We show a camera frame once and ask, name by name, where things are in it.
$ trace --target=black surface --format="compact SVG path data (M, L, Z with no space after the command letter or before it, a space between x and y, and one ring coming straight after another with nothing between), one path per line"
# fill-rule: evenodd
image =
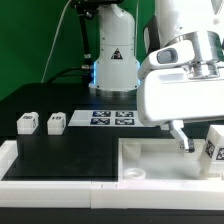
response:
M135 110L135 98L111 100L88 94L79 85L30 84L0 102L0 144L17 139L19 156L4 180L116 181L119 138L172 138L160 128L67 127L63 136L47 135L53 112L74 110ZM18 136L16 120L39 113L32 136ZM190 138L205 138L210 123L185 125ZM90 210L1 208L0 223L223 223L223 211Z
M174 210L0 209L1 223L223 224L223 213Z

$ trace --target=green screen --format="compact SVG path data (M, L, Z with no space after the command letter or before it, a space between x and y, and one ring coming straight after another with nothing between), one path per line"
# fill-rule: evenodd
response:
M27 83L41 82L57 24L67 0L7 0L0 3L0 100ZM138 0L120 7L134 18ZM139 0L137 58L145 57L143 27L154 13L154 0ZM97 17L87 21L90 50L99 55ZM67 9L46 79L83 63L82 37L75 10ZM80 82L80 78L57 82Z

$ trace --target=white block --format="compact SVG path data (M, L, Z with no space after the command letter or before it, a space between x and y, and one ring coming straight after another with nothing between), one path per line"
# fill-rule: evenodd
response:
M127 209L126 184L92 183L92 209Z
M19 135L31 135L39 125L38 113L25 113L17 121L17 131Z
M65 113L53 113L47 122L48 135L62 135L65 127Z
M126 159L137 160L141 157L141 143L135 139L123 144L123 156Z
M16 141L5 141L0 147L0 180L18 156Z
M224 125L210 126L200 162L204 175L224 173Z

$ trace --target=small white cube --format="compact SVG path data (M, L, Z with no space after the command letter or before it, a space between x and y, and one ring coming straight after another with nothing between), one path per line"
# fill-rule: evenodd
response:
M48 135L62 135L65 127L65 113L53 113L47 122Z
M19 135L31 135L39 125L38 113L25 113L17 121L17 131Z
M211 125L200 158L202 172L224 173L224 125Z

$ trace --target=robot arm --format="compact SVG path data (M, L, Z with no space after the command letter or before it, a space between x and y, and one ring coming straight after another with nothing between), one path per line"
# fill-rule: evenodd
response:
M100 5L119 4L124 0L73 0L72 6L78 13L83 13L86 19L92 19L95 14L99 13Z
M161 49L149 54L138 72L140 121L170 130L190 152L183 123L224 116L223 33L213 8L222 5L216 0L156 0Z

